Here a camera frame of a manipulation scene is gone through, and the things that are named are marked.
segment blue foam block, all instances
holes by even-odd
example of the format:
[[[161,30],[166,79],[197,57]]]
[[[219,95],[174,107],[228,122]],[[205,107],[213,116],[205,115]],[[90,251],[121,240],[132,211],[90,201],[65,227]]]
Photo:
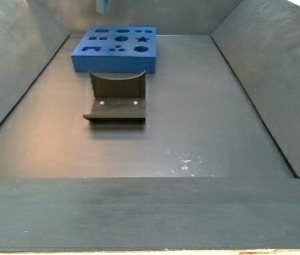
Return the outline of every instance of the blue foam block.
[[[154,73],[156,27],[91,27],[71,58],[75,72]]]

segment sloped wall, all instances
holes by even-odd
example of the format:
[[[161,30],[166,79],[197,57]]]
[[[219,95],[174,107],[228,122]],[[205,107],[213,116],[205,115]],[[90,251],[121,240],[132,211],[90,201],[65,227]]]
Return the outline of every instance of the sloped wall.
[[[212,37],[300,176],[300,7],[244,0]]]
[[[157,26],[162,35],[209,35],[241,0],[113,0],[110,13],[95,0],[39,0],[71,33],[90,26]]]
[[[67,36],[37,0],[0,0],[0,123]]]

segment star-shaped cutout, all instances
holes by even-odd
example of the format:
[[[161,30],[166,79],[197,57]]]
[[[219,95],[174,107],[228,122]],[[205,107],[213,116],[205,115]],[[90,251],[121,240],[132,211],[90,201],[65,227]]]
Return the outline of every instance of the star-shaped cutout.
[[[148,42],[150,38],[146,38],[146,37],[140,37],[137,38],[138,42]]]

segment blue foam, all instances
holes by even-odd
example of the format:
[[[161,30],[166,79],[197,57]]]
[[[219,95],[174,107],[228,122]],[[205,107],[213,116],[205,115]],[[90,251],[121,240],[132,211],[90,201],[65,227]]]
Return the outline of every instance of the blue foam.
[[[71,58],[75,72],[154,73],[156,27],[91,27]]]

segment bin floor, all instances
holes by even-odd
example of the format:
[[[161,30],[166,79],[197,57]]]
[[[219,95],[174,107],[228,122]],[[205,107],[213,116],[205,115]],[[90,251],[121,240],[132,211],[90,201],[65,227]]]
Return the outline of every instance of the bin floor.
[[[93,126],[71,36],[0,127],[0,178],[292,177],[208,36],[158,36],[144,126]]]

